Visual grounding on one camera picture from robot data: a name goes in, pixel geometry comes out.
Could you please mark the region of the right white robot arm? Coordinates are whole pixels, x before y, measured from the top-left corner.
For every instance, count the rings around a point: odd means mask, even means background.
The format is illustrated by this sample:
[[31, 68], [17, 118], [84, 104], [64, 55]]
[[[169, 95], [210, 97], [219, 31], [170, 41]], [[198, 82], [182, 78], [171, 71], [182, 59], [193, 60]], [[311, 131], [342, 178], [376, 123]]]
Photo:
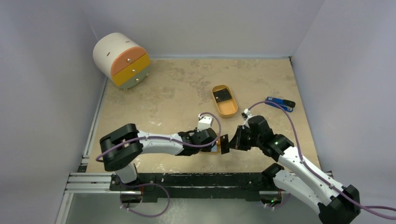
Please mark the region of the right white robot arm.
[[237, 127], [227, 146], [241, 151], [257, 147], [275, 161], [262, 172], [266, 189], [288, 191], [313, 209], [324, 224], [349, 224], [361, 213], [357, 205], [343, 197], [345, 194], [359, 200], [357, 188], [345, 187], [300, 156], [293, 142], [282, 134], [274, 134], [263, 116], [244, 112], [242, 117], [243, 125]]

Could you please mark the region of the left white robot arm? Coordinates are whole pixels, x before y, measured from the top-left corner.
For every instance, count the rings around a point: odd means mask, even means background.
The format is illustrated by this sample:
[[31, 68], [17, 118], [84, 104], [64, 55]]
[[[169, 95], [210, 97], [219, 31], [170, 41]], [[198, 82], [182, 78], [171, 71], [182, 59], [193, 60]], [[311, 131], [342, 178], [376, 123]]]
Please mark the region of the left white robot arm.
[[105, 171], [114, 172], [126, 190], [133, 191], [139, 186], [137, 169], [132, 164], [137, 156], [191, 156], [210, 151], [218, 138], [210, 127], [163, 135], [139, 131], [135, 124], [127, 124], [100, 139], [102, 153], [96, 157], [96, 161], [104, 164]]

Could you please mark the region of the black card stack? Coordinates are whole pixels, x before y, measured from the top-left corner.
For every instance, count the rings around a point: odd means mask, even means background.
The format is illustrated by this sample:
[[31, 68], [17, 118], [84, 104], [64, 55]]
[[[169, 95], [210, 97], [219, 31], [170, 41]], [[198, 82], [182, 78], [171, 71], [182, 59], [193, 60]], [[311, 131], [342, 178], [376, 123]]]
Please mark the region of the black card stack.
[[217, 90], [213, 92], [216, 103], [231, 100], [233, 97], [227, 88]]

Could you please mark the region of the orange oval tray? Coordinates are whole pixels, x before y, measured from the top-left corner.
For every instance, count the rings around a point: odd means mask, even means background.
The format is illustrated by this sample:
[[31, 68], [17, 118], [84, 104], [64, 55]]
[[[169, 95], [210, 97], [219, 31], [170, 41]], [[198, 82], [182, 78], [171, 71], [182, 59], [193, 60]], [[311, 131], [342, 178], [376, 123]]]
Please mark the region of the orange oval tray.
[[238, 105], [237, 105], [234, 97], [231, 100], [220, 102], [220, 103], [216, 103], [215, 98], [213, 96], [213, 92], [215, 92], [217, 90], [220, 90], [220, 89], [224, 89], [224, 88], [227, 88], [230, 91], [230, 93], [231, 93], [231, 95], [233, 97], [232, 91], [225, 84], [214, 86], [212, 88], [212, 97], [213, 97], [213, 100], [215, 102], [216, 108], [218, 110], [219, 116], [226, 119], [226, 118], [233, 117], [237, 113]]

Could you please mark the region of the blue black stapler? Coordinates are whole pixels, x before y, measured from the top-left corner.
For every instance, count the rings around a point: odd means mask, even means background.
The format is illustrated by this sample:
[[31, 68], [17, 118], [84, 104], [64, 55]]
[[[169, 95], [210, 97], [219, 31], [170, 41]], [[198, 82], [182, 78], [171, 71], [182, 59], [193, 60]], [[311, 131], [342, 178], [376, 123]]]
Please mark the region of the blue black stapler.
[[275, 97], [267, 97], [265, 99], [265, 104], [272, 107], [276, 107], [276, 105], [279, 105], [287, 112], [293, 112], [296, 106], [296, 103], [294, 101]]

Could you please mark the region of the white round mini drawer chest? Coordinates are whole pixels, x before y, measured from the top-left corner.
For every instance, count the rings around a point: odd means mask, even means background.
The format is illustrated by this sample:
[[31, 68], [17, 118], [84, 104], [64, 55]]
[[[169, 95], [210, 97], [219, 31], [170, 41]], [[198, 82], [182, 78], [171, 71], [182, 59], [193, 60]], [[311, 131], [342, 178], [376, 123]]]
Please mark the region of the white round mini drawer chest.
[[111, 33], [94, 46], [93, 61], [119, 89], [130, 89], [149, 75], [147, 51], [122, 33]]

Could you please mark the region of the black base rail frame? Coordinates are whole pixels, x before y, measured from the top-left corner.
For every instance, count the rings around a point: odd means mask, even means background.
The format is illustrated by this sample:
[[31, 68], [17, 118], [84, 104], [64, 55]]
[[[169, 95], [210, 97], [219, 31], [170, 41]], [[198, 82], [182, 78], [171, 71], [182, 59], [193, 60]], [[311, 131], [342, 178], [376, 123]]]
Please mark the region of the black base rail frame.
[[139, 173], [130, 184], [111, 173], [72, 173], [67, 193], [118, 194], [125, 205], [156, 203], [159, 199], [244, 199], [278, 204], [288, 191], [266, 181], [262, 172]]

